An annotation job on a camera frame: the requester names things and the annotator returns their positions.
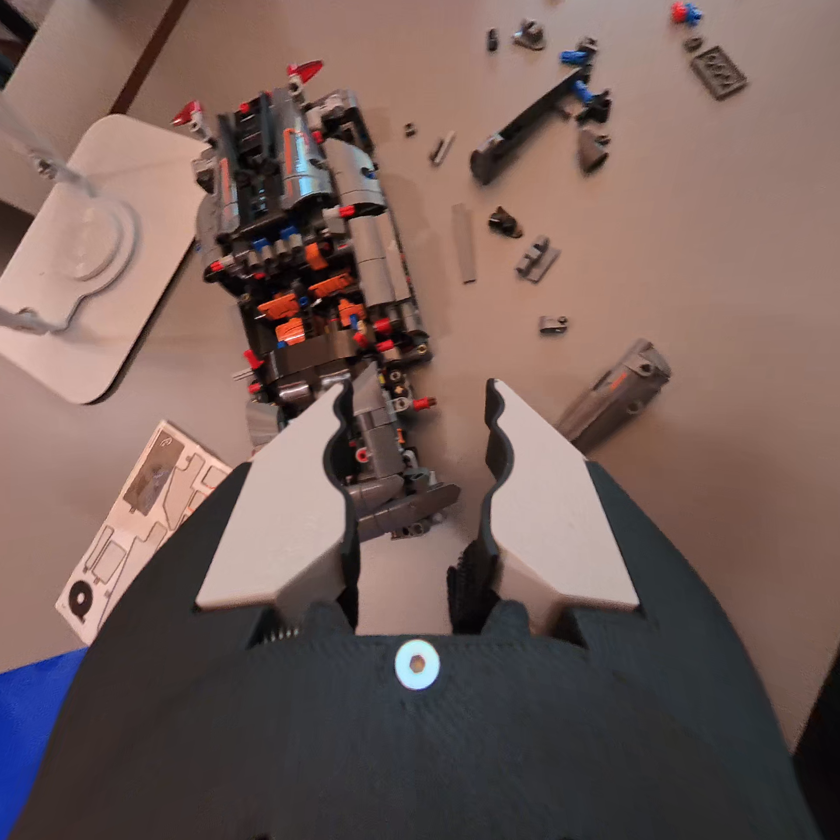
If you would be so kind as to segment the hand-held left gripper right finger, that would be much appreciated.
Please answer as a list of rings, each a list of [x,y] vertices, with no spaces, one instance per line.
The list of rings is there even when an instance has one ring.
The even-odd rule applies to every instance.
[[[533,634],[582,606],[640,605],[587,458],[500,379],[486,383],[486,465],[479,546],[489,586],[523,605]]]

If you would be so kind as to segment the grey lego panel assembly red pins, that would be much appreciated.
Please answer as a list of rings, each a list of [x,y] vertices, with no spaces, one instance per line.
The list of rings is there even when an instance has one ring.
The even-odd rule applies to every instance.
[[[638,339],[563,412],[554,428],[584,455],[637,417],[662,391],[671,367],[652,342]]]

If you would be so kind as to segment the long grey lego wedge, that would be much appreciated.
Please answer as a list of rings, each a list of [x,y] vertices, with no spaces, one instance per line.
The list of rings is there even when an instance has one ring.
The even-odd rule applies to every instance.
[[[471,210],[464,203],[452,206],[452,229],[458,269],[464,285],[476,282],[476,249]]]

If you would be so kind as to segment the white book stand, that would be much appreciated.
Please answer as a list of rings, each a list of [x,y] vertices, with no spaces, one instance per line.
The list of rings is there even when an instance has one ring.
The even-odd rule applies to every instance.
[[[66,160],[4,94],[2,136],[51,183],[2,271],[2,358],[69,403],[94,403],[193,245],[192,162],[205,145],[117,114]]]

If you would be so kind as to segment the dark grey studded lego plate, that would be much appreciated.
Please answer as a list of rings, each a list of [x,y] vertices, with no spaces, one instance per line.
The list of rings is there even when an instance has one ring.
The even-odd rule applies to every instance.
[[[719,45],[696,53],[689,63],[716,101],[724,101],[746,88],[749,80]]]

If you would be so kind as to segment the dark grey curved lego panel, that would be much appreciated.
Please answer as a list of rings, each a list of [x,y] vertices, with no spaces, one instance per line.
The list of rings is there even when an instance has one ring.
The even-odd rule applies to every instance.
[[[584,175],[598,170],[609,157],[608,146],[612,137],[608,133],[582,128],[577,133],[577,161]]]

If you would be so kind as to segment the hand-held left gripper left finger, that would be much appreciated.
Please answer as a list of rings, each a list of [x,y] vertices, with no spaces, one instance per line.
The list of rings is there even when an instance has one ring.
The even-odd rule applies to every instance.
[[[353,387],[332,385],[248,464],[247,475],[196,596],[204,611],[274,609],[298,624],[314,603],[335,602],[359,622],[360,538],[341,476]]]

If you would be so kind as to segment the white lego sticker sheet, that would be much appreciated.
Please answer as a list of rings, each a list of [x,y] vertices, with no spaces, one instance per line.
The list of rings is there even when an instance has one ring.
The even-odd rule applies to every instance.
[[[81,643],[93,643],[110,613],[160,547],[231,468],[161,421],[56,601]]]

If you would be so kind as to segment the grey lego panel with connector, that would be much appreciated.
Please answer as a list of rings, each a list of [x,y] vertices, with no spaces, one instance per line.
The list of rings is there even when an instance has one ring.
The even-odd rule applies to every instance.
[[[546,235],[536,237],[515,266],[515,273],[521,280],[536,285],[560,257],[561,250],[552,245]]]

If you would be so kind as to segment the blue plastic bin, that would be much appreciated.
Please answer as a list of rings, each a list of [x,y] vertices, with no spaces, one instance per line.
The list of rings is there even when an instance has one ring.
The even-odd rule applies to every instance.
[[[27,801],[86,647],[1,674],[1,838]]]

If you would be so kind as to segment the grey black lego car model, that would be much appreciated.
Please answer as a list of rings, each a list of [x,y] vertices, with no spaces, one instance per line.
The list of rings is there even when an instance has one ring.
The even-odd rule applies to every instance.
[[[432,349],[358,100],[346,89],[308,99],[321,68],[289,65],[285,86],[218,114],[215,130],[197,100],[172,124],[206,144],[192,162],[205,192],[196,248],[244,326],[255,449],[352,383],[353,463],[339,479],[360,541],[409,539],[442,521],[459,488],[420,465],[408,437],[437,403],[409,376]]]

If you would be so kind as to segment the long grey lego beam panel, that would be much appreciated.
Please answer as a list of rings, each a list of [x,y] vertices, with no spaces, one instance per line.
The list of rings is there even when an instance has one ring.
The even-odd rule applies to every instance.
[[[513,155],[531,137],[551,113],[560,112],[561,100],[574,92],[574,85],[586,83],[592,75],[590,66],[576,67],[551,89],[530,103],[516,117],[484,139],[470,154],[469,170],[475,181],[487,186],[508,166]]]

